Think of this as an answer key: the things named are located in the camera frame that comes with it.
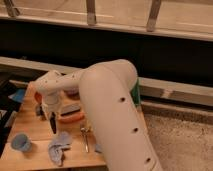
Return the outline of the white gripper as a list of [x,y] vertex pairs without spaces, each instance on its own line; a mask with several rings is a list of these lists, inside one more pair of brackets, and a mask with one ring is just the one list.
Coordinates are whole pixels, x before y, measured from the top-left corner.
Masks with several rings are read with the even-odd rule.
[[45,118],[49,120],[52,113],[58,114],[60,112],[61,98],[58,95],[43,96],[41,106]]

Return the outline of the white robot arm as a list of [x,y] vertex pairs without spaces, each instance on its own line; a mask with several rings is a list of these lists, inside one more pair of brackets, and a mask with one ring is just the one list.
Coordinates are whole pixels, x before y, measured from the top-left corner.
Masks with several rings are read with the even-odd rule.
[[124,59],[62,75],[52,70],[34,82],[46,116],[60,111],[62,90],[76,88],[109,171],[163,171],[131,97],[135,66]]

